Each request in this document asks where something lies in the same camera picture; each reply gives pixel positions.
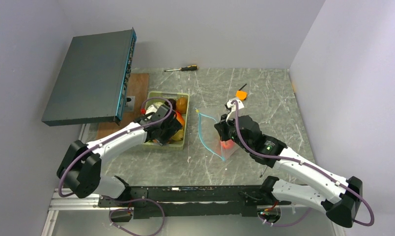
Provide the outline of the yellow lemon toy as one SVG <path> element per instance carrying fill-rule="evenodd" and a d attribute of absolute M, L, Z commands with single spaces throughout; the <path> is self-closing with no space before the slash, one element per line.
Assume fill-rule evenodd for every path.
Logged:
<path fill-rule="evenodd" d="M 184 130 L 178 130 L 172 137 L 171 140 L 173 141 L 182 141 L 184 139 Z"/>

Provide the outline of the red tomato toy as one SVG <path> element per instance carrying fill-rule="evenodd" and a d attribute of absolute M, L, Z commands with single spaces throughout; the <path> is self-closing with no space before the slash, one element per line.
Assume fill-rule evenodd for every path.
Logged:
<path fill-rule="evenodd" d="M 221 150 L 230 150 L 235 146 L 235 142 L 233 140 L 220 141 Z"/>

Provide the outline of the clear zip top bag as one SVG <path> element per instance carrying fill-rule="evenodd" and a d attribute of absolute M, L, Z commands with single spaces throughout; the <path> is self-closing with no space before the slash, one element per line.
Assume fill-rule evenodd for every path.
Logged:
<path fill-rule="evenodd" d="M 198 117 L 198 136 L 203 146 L 223 161 L 228 160 L 238 150 L 238 145 L 235 144 L 234 148 L 230 150 L 221 150 L 220 136 L 214 128 L 214 124 L 221 120 L 221 110 L 195 108 L 195 112 Z"/>

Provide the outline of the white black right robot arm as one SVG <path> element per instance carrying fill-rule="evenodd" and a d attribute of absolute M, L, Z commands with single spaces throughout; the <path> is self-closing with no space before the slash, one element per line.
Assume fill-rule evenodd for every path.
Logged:
<path fill-rule="evenodd" d="M 303 158 L 284 142 L 262 133 L 258 123 L 248 115 L 236 120 L 221 117 L 214 125 L 221 141 L 233 141 L 257 163 L 290 173 L 303 185 L 268 176 L 260 188 L 266 204 L 274 201 L 299 202 L 314 208 L 334 223 L 351 228 L 363 201 L 363 182 L 352 176 L 333 174 Z"/>

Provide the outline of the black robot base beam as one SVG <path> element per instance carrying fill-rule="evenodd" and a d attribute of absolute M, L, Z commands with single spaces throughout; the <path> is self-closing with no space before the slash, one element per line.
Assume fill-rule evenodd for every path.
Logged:
<path fill-rule="evenodd" d="M 256 217 L 263 207 L 289 204 L 289 201 L 275 199 L 260 185 L 133 186 L 126 200 L 116 201 L 103 196 L 98 202 L 101 208 L 129 207 L 134 219 L 162 215 Z"/>

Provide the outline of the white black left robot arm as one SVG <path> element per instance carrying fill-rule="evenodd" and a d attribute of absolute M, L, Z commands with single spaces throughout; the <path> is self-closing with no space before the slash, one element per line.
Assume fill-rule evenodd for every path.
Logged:
<path fill-rule="evenodd" d="M 132 198 L 131 186 L 118 176 L 105 175 L 102 167 L 121 153 L 144 143 L 167 144 L 183 128 L 179 118 L 171 105 L 162 104 L 149 108 L 144 115 L 104 138 L 88 143 L 74 141 L 56 173 L 58 194 L 68 197 L 62 191 L 63 186 L 67 186 L 71 189 L 70 195 L 80 199 L 99 194 L 111 198 L 119 207 L 127 205 Z"/>

